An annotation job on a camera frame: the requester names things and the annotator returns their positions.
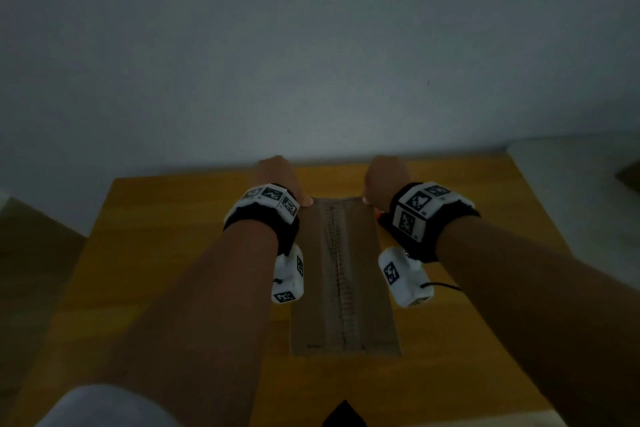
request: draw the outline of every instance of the forearm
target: forearm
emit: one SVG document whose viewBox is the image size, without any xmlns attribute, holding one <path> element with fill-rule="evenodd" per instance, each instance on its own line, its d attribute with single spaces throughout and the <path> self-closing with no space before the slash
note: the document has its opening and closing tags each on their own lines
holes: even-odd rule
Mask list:
<svg viewBox="0 0 640 427">
<path fill-rule="evenodd" d="M 570 424 L 637 424 L 640 296 L 583 263 L 460 218 L 436 253 Z"/>
<path fill-rule="evenodd" d="M 102 381 L 186 426 L 248 424 L 277 247 L 258 221 L 230 226 L 125 334 Z"/>
</svg>

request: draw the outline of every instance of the black cable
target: black cable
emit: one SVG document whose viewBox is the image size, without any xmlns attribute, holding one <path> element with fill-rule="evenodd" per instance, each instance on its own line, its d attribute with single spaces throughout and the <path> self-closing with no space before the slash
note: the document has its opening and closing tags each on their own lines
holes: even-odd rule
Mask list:
<svg viewBox="0 0 640 427">
<path fill-rule="evenodd" d="M 428 286 L 441 286 L 441 287 L 447 287 L 449 289 L 453 289 L 454 291 L 459 291 L 462 292 L 462 289 L 460 289 L 460 287 L 457 286 L 452 286 L 451 284 L 445 284 L 444 282 L 425 282 L 424 284 L 422 284 L 420 286 L 421 289 L 424 289 L 425 287 Z"/>
</svg>

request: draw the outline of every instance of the yellow wooden surface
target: yellow wooden surface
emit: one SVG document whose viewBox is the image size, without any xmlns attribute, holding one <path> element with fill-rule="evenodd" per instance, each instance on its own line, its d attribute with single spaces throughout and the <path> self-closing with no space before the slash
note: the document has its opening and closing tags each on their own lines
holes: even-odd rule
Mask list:
<svg viewBox="0 0 640 427">
<path fill-rule="evenodd" d="M 566 252 L 566 245 L 506 155 L 411 162 L 475 201 L 484 217 Z M 366 165 L 301 167 L 312 196 L 360 194 Z M 220 235 L 247 188 L 243 171 L 113 182 L 12 426 L 33 425 L 69 388 L 91 377 L 108 347 Z M 382 245 L 392 245 L 380 230 Z M 439 264 L 435 281 L 451 281 Z M 407 425 L 549 408 L 462 293 L 437 288 L 422 307 L 394 316 L 403 356 L 289 356 L 289 306 L 272 305 L 252 425 L 321 425 L 342 400 L 370 426 Z"/>
</svg>

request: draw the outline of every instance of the hand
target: hand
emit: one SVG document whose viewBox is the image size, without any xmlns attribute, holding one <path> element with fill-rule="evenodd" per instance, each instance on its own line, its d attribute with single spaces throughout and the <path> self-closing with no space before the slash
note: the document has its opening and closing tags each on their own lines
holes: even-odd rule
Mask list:
<svg viewBox="0 0 640 427">
<path fill-rule="evenodd" d="M 391 199 L 410 182 L 413 182 L 411 174 L 402 159 L 397 156 L 377 155 L 369 164 L 364 176 L 362 201 L 388 213 Z"/>
<path fill-rule="evenodd" d="M 302 192 L 293 167 L 281 155 L 261 160 L 253 168 L 251 187 L 269 183 L 280 184 L 289 189 L 300 206 L 311 206 L 314 203 L 311 197 Z"/>
</svg>

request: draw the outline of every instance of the wrist strap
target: wrist strap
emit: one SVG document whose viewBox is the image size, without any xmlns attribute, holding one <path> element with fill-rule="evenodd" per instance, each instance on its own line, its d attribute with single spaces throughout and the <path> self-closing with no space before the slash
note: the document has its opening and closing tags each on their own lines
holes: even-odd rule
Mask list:
<svg viewBox="0 0 640 427">
<path fill-rule="evenodd" d="M 260 221 L 276 233 L 278 255 L 289 255 L 300 228 L 299 209 L 300 205 L 291 191 L 284 186 L 266 184 L 252 187 L 225 216 L 223 230 L 237 221 Z"/>
<path fill-rule="evenodd" d="M 438 261 L 442 230 L 463 216 L 480 216 L 469 199 L 435 182 L 413 182 L 396 193 L 378 222 L 412 259 L 429 263 Z"/>
</svg>

